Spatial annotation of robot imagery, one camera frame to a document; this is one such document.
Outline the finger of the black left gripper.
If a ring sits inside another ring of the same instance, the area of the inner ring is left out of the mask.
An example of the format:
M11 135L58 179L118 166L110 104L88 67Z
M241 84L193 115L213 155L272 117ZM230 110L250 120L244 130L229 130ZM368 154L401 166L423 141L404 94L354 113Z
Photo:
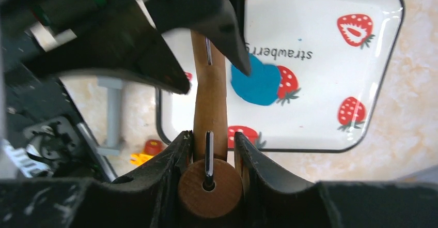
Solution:
M38 78L102 75L187 94L190 83L138 4L111 13L75 39L27 60Z
M251 66L230 0L149 0L146 3L156 28L165 33L188 28L208 38L243 74Z

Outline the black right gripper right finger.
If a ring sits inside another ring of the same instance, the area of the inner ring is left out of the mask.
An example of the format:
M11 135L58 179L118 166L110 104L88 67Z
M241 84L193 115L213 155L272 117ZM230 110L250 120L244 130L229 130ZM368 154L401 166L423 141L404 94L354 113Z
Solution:
M311 183L234 135L245 227L437 227L437 185L397 181Z

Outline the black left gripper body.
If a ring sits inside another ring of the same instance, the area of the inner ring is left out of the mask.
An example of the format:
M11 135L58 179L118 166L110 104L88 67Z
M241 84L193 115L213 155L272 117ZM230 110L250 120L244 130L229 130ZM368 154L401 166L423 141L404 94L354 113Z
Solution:
M45 51L48 52L75 39L111 13L130 4L138 3L136 0L10 0L2 9L2 25L5 33L10 36L20 35L41 25L46 32L58 39L57 45ZM30 83L64 76L36 77L27 69L27 60L38 55L26 56L8 69L4 74L5 81Z

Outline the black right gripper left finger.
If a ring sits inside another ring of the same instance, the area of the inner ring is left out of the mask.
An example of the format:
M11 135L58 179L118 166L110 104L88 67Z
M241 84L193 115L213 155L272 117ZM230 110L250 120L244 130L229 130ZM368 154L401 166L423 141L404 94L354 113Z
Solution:
M1 181L1 227L179 227L177 186L192 154L181 132L161 153L116 178Z

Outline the wooden roller tool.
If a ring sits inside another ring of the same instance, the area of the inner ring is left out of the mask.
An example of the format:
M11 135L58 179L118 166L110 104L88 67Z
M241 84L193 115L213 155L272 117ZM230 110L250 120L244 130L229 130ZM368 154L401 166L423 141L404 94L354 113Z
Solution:
M194 113L194 162L178 184L181 207L201 222L236 222L241 211L241 178L227 162L226 63L212 41L191 32L197 93Z

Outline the blue play dough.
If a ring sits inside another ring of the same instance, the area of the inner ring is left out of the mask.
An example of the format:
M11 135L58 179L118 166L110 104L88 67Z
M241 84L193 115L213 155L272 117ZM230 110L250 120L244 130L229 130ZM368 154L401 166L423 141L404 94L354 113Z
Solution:
M246 102L269 106L278 98L281 75L278 67L265 64L249 54L252 68L250 76L241 73L235 66L231 67L231 86L234 92Z

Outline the white strawberry enamel tray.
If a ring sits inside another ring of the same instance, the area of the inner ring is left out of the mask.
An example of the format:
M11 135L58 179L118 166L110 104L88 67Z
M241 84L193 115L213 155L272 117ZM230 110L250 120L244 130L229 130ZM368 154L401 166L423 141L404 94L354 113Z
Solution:
M404 18L403 0L245 0L246 50L276 65L269 106L232 89L228 148L242 132L264 151L349 150L365 136Z

